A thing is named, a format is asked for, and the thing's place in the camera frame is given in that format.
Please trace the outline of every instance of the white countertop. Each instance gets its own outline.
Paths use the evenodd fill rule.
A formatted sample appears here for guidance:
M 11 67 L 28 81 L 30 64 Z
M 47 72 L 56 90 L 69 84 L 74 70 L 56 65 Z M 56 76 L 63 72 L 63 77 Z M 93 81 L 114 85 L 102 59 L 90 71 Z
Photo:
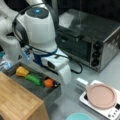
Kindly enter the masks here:
M 90 115 L 93 120 L 107 120 L 79 102 L 82 91 L 76 84 L 76 79 L 80 77 L 89 83 L 93 80 L 99 80 L 120 90 L 120 53 L 100 73 L 86 66 L 83 66 L 83 68 L 82 74 L 72 74 L 72 81 L 68 85 L 62 86 L 62 95 L 49 108 L 50 120 L 66 120 L 69 115 L 76 112 L 86 113 Z

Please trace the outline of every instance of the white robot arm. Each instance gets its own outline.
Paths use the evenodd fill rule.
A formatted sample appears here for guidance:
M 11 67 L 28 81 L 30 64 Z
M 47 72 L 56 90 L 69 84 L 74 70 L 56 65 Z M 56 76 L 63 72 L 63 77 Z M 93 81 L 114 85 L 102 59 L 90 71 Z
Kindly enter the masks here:
M 16 18 L 13 24 L 13 32 L 17 38 L 25 40 L 26 43 L 32 46 L 34 63 L 40 72 L 59 83 L 67 84 L 71 80 L 71 71 L 68 65 L 69 60 L 67 56 L 57 48 L 52 16 L 42 0 L 26 1 L 30 6 L 34 4 L 39 5 L 29 8 L 24 15 Z M 9 24 L 10 29 L 7 29 L 7 31 L 8 33 L 11 32 L 12 22 L 17 12 L 12 11 L 6 6 L 4 0 L 1 0 L 0 13 L 8 18 L 9 22 L 6 23 Z

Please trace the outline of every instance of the pink plate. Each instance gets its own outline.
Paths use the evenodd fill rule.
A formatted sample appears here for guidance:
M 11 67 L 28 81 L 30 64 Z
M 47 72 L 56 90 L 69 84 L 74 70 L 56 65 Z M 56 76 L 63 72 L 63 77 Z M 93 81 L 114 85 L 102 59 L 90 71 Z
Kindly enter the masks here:
M 95 84 L 87 88 L 89 102 L 99 109 L 108 109 L 113 107 L 117 101 L 115 91 L 104 84 Z

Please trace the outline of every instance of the cable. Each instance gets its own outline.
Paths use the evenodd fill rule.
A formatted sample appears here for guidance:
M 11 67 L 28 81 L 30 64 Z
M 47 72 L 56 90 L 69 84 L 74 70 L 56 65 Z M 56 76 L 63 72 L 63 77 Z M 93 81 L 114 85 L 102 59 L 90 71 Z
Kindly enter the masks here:
M 30 48 L 32 48 L 32 49 L 38 50 L 38 51 L 43 52 L 43 53 L 51 54 L 50 52 L 47 52 L 47 51 L 44 51 L 44 50 L 35 48 L 35 47 L 29 45 L 26 41 L 22 40 L 21 37 L 18 35 L 18 33 L 17 33 L 17 31 L 16 31 L 16 28 L 15 28 L 15 27 L 16 27 L 16 20 L 17 20 L 17 18 L 18 18 L 18 16 L 19 16 L 20 14 L 22 14 L 22 13 L 25 12 L 26 10 L 31 9 L 31 8 L 34 7 L 34 6 L 42 5 L 42 4 L 46 4 L 46 3 L 34 4 L 34 5 L 31 5 L 31 6 L 28 6 L 27 8 L 23 9 L 22 11 L 20 11 L 20 12 L 16 15 L 16 17 L 14 18 L 14 20 L 13 20 L 12 28 L 13 28 L 13 31 L 14 31 L 15 35 L 18 37 L 19 42 L 22 42 L 22 43 L 24 43 L 25 45 L 28 45 L 28 46 L 29 46 Z M 82 67 L 82 65 L 79 63 L 79 61 L 77 61 L 77 60 L 75 60 L 75 59 L 73 59 L 73 58 L 71 58 L 71 57 L 66 57 L 66 56 L 60 55 L 60 54 L 54 54 L 54 55 L 60 56 L 60 57 L 64 57 L 64 58 L 67 58 L 67 59 L 70 59 L 70 60 L 74 61 L 75 63 L 77 63 L 77 64 L 80 66 L 81 71 L 80 71 L 80 72 L 77 72 L 77 71 L 71 69 L 71 72 L 76 73 L 76 74 L 81 74 L 81 73 L 82 73 L 83 67 Z

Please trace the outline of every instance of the wooden cutting board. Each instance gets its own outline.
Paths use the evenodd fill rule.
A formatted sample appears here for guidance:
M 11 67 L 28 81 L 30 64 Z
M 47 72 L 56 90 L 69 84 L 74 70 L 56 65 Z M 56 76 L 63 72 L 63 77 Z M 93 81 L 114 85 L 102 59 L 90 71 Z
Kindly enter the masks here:
M 49 120 L 44 101 L 2 72 L 0 114 L 4 120 Z

